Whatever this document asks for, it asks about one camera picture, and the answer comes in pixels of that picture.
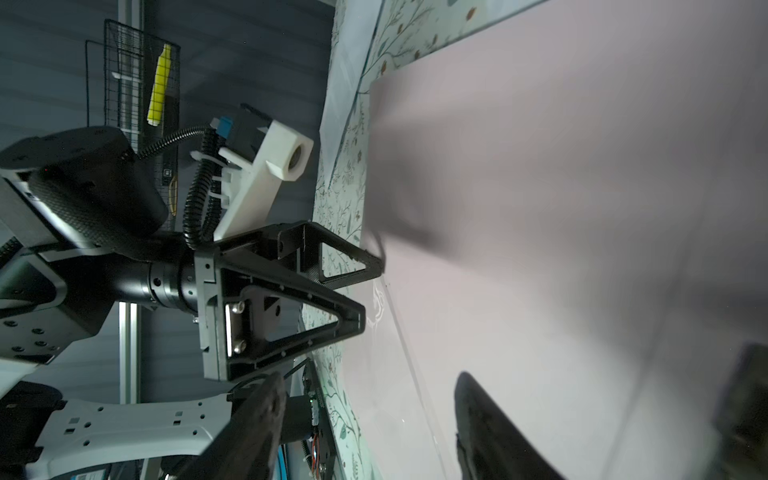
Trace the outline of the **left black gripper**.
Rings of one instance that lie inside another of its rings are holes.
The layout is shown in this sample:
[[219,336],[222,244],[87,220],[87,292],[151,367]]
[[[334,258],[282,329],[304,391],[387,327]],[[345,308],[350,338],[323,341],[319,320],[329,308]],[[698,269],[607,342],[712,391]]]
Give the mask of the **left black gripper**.
[[[295,272],[298,264],[320,285],[302,290],[266,281],[267,273]],[[240,382],[362,334],[365,308],[332,290],[383,272],[382,259],[315,222],[276,224],[200,247],[194,297],[204,377]],[[300,331],[301,305],[332,321]]]

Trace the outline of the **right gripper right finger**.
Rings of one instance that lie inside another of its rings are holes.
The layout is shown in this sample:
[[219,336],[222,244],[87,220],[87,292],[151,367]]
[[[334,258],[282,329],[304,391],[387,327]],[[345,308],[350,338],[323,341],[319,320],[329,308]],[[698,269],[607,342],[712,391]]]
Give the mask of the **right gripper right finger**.
[[486,390],[462,372],[454,390],[456,452],[464,479],[560,479]]

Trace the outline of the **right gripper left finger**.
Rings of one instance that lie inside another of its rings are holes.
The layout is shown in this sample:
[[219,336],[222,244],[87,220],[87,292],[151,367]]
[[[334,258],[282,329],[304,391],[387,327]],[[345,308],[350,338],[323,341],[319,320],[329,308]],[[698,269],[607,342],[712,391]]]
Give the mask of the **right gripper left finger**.
[[182,472],[182,479],[270,479],[285,414],[283,377],[273,373],[241,404],[229,423]]

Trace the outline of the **printed sheet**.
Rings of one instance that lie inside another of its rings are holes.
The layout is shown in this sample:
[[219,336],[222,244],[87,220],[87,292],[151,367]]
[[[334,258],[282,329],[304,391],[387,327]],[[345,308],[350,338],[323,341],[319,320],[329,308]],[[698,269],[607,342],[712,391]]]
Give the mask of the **printed sheet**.
[[334,3],[327,89],[319,129],[319,177],[324,185],[331,182],[381,7],[381,0]]

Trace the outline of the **yellow marker pen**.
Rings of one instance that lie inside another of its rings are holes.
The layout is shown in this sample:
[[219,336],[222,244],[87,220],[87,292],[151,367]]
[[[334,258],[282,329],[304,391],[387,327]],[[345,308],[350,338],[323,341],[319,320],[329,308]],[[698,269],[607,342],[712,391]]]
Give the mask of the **yellow marker pen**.
[[166,90],[171,73],[171,46],[164,44],[158,56],[147,110],[147,123],[152,127],[160,125],[163,117]]

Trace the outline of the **pink paper folder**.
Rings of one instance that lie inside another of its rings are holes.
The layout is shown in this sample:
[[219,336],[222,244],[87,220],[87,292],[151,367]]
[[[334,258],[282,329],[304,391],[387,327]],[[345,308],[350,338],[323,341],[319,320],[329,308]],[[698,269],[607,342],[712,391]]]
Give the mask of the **pink paper folder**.
[[546,1],[381,72],[342,378],[386,479],[767,475],[767,5]]

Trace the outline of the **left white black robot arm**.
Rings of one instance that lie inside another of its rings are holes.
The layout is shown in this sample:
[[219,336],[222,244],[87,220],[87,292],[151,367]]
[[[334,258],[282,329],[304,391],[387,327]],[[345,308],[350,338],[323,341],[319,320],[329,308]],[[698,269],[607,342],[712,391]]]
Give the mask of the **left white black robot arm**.
[[[360,335],[364,307],[342,289],[381,275],[376,256],[322,225],[266,225],[262,213],[304,169],[299,138],[276,159],[245,161],[206,131],[202,192],[184,232],[142,152],[115,127],[21,140],[1,154],[1,475],[115,479],[123,467],[183,457],[178,479],[268,479],[283,448],[306,446],[317,479],[338,466],[309,354]],[[65,399],[34,370],[97,335],[118,302],[199,324],[205,375],[228,393],[182,402]]]

